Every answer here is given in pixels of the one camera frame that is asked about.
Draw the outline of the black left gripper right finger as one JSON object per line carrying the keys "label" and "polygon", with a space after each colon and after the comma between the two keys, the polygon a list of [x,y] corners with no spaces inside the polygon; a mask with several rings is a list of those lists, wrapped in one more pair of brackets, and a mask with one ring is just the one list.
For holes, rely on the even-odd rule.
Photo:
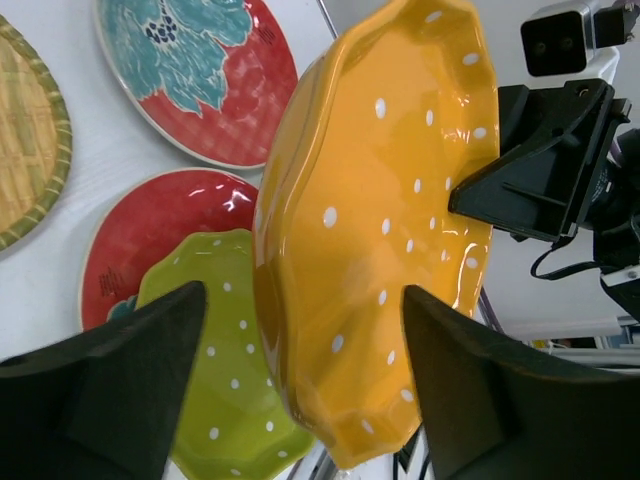
{"label": "black left gripper right finger", "polygon": [[531,348],[416,285],[402,318],[438,479],[635,479],[639,379]]}

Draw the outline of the yellow polka dot bowl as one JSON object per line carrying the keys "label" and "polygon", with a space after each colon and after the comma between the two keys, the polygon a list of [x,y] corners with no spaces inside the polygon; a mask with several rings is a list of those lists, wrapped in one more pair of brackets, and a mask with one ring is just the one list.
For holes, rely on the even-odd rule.
{"label": "yellow polka dot bowl", "polygon": [[468,1],[392,1],[301,76],[259,188],[254,295],[284,406],[340,468],[417,430],[403,290],[473,314],[492,229],[449,197],[499,154],[496,77]]}

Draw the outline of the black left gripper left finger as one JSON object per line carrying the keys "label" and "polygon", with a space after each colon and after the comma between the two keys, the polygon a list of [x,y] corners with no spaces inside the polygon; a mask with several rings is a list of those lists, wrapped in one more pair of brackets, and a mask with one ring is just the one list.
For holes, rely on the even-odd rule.
{"label": "black left gripper left finger", "polygon": [[191,281],[2,361],[2,478],[162,478],[206,308],[204,284]]}

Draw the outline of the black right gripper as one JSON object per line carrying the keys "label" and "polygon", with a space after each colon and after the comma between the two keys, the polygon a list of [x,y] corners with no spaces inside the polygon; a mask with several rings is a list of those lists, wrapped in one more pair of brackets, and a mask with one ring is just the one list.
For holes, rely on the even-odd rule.
{"label": "black right gripper", "polygon": [[498,90],[500,155],[464,179],[449,210],[517,237],[592,232],[603,275],[639,277],[639,127],[601,79]]}

